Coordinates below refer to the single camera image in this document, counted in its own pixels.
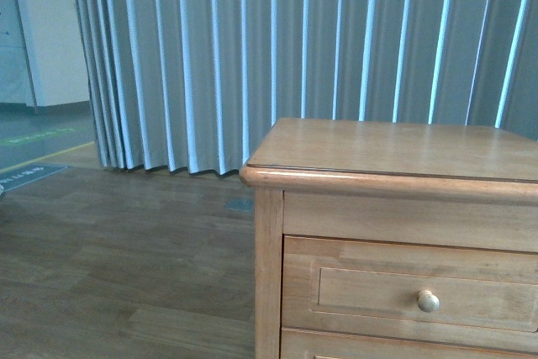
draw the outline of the curtain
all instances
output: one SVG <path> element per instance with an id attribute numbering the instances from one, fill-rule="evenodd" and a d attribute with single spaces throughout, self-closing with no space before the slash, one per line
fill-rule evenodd
<path id="1" fill-rule="evenodd" d="M 538 138 L 538 0 L 77 0 L 101 162 L 238 169 L 280 117 Z"/>

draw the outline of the laminate flooring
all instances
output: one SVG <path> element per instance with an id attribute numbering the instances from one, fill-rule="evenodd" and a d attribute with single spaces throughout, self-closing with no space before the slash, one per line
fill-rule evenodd
<path id="1" fill-rule="evenodd" d="M 252 198 L 225 180 L 72 167 L 0 200 L 0 357 L 254 356 Z"/>

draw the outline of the wooden cabinet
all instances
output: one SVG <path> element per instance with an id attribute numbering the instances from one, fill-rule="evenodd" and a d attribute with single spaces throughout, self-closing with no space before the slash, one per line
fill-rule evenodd
<path id="1" fill-rule="evenodd" d="M 538 356 L 538 144 L 281 119 L 256 187 L 256 358 Z"/>

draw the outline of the brass knob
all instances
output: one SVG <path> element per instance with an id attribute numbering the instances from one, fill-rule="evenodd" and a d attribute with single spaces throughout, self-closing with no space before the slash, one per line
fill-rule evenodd
<path id="1" fill-rule="evenodd" d="M 419 298 L 417 300 L 419 309 L 425 313 L 431 313 L 439 308 L 439 299 L 429 290 L 421 290 L 419 292 Z"/>

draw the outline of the yellow line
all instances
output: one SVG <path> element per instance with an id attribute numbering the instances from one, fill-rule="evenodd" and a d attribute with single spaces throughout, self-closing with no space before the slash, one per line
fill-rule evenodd
<path id="1" fill-rule="evenodd" d="M 75 147 L 72 147 L 70 149 L 65 149 L 65 150 L 61 150 L 61 151 L 57 151 L 56 153 L 52 153 L 50 155 L 47 155 L 47 156 L 41 156 L 41 157 L 38 157 L 37 159 L 33 159 L 33 160 L 28 160 L 28 161 L 25 161 L 24 163 L 20 163 L 20 164 L 16 164 L 14 166 L 11 166 L 11 167 L 7 167 L 7 168 L 3 168 L 2 170 L 0 170 L 0 174 L 2 174 L 3 172 L 9 172 L 10 170 L 14 170 L 16 168 L 19 168 L 19 167 L 23 167 L 23 166 L 26 166 L 28 164 L 32 164 L 32 163 L 35 163 L 37 161 L 42 161 L 44 159 L 48 159 L 50 157 L 54 157 L 54 156 L 58 156 L 58 155 L 63 155 L 64 153 L 68 153 L 70 151 L 74 151 L 74 150 L 77 150 L 77 149 L 81 149 L 82 147 L 86 147 L 88 145 L 93 145 L 93 142 L 89 142 L 89 143 L 85 143 L 84 145 L 80 145 L 80 146 L 75 146 Z"/>

